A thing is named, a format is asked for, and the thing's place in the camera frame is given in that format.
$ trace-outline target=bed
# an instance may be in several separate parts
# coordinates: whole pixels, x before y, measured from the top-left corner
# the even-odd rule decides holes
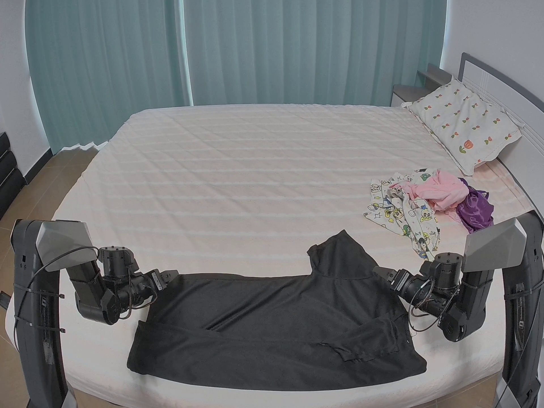
[[[481,95],[500,93],[490,89],[495,76],[483,66],[464,55],[460,77],[465,72]],[[498,86],[515,90],[497,80]],[[538,127],[544,122],[542,116],[526,115],[527,103],[534,104],[527,92],[520,98],[506,94],[494,98],[509,100],[508,109],[527,124],[524,135],[532,128],[536,128],[534,134],[544,134]],[[537,110],[544,114],[544,105]],[[510,145],[501,162],[488,162],[468,179],[477,189],[490,192],[496,222],[533,207],[520,184],[534,196],[539,185],[535,180],[541,178],[526,173],[519,160],[538,154],[542,161],[539,150],[544,145],[533,140],[525,137]],[[416,273],[422,260],[410,241],[369,222],[362,213],[370,204],[372,178],[421,167],[440,167],[460,175],[445,150],[402,108],[215,105],[153,109],[133,115],[101,149],[54,219],[87,222],[97,247],[129,247],[142,271],[309,274],[307,249],[346,229],[379,265]],[[538,201],[533,203],[539,208]],[[466,229],[445,215],[438,218],[439,251],[462,254]],[[146,309],[106,326],[81,318],[71,300],[60,303],[60,323],[66,328],[61,336],[66,377],[75,388],[134,408],[410,407],[500,370],[504,350],[501,281],[497,271],[480,330],[459,343],[446,341],[436,327],[419,333],[413,343],[427,360],[427,371],[390,384],[265,392],[191,386],[139,375],[127,369],[126,359]],[[73,296],[65,271],[60,289],[67,298]],[[416,324],[426,326],[431,322],[426,319]]]

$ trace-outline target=white pillow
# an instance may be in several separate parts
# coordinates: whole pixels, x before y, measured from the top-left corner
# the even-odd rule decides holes
[[[521,131],[497,104],[456,79],[405,107],[418,117],[465,175],[495,159]]]

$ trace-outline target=purple satin garment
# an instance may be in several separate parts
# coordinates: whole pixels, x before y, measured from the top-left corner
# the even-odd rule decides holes
[[[489,194],[484,190],[476,190],[469,186],[463,178],[460,178],[460,180],[468,187],[468,195],[455,210],[468,232],[473,233],[493,225],[493,216],[491,214],[494,206],[489,204],[487,200]]]

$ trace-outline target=teal curtain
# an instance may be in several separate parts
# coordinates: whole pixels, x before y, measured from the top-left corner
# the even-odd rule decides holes
[[[447,0],[183,0],[196,105],[389,105],[440,62]]]
[[[179,3],[27,0],[28,63],[53,152],[100,144],[140,110],[190,103]]]

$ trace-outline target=floor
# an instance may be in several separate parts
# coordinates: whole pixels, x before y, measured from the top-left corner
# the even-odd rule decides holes
[[[50,220],[64,196],[95,156],[95,149],[61,151],[24,187],[0,219],[0,290],[13,294],[13,252],[9,237],[17,219]],[[23,408],[28,401],[17,351],[4,329],[5,311],[0,309],[0,408]],[[417,408],[490,408],[496,375],[482,379]],[[76,390],[79,408],[114,408],[104,400]]]

